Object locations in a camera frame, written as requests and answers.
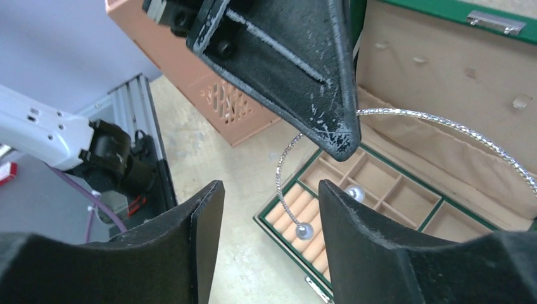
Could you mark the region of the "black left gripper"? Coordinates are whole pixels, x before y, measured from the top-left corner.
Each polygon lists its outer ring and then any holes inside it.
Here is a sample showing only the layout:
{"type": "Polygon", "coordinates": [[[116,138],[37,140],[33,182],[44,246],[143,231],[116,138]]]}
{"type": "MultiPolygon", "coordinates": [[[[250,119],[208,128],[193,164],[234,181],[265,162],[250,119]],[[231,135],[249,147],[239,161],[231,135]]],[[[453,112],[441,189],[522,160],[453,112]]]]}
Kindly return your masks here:
{"type": "Polygon", "coordinates": [[[192,29],[194,32],[204,30],[208,25],[208,15],[202,12],[202,19],[198,18],[199,12],[205,1],[197,0],[144,0],[142,10],[156,24],[170,29],[176,37],[186,38],[192,29]]]}

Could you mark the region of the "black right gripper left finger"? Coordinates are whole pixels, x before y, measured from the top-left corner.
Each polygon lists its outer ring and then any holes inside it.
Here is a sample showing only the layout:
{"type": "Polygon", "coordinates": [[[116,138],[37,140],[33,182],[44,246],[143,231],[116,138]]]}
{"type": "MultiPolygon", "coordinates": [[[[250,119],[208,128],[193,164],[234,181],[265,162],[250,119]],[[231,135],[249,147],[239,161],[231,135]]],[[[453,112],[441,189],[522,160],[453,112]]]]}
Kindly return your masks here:
{"type": "Polygon", "coordinates": [[[1,302],[208,303],[224,198],[223,182],[214,180],[107,242],[3,233],[1,302]]]}

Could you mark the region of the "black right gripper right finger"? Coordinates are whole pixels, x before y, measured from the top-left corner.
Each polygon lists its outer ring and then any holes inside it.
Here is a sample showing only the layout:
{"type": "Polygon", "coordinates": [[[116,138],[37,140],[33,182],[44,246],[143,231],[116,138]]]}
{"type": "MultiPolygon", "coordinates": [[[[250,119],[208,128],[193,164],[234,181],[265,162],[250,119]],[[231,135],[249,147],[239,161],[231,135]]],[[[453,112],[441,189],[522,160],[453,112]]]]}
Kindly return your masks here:
{"type": "Polygon", "coordinates": [[[409,229],[329,180],[319,203],[336,303],[535,303],[536,233],[454,243],[409,229]]]}

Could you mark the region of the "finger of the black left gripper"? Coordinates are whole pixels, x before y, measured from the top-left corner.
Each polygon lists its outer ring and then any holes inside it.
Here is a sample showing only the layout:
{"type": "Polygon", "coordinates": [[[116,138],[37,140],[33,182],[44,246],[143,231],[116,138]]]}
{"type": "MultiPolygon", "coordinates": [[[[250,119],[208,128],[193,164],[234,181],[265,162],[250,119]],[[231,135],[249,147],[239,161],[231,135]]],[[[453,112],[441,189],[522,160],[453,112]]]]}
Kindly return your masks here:
{"type": "Polygon", "coordinates": [[[360,144],[344,1],[204,1],[188,48],[337,161],[360,144]]]}

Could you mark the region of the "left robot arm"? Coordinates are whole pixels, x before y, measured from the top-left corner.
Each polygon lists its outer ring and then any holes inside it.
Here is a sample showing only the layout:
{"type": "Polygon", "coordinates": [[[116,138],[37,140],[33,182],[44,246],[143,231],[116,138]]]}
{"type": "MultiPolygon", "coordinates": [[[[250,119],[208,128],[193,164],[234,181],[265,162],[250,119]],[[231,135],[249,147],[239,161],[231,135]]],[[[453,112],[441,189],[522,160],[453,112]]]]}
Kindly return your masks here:
{"type": "MultiPolygon", "coordinates": [[[[333,159],[346,161],[357,150],[349,1],[144,1],[139,9],[333,159]]],[[[155,179],[119,126],[7,87],[1,88],[1,142],[84,178],[99,192],[135,197],[155,179]]]]}

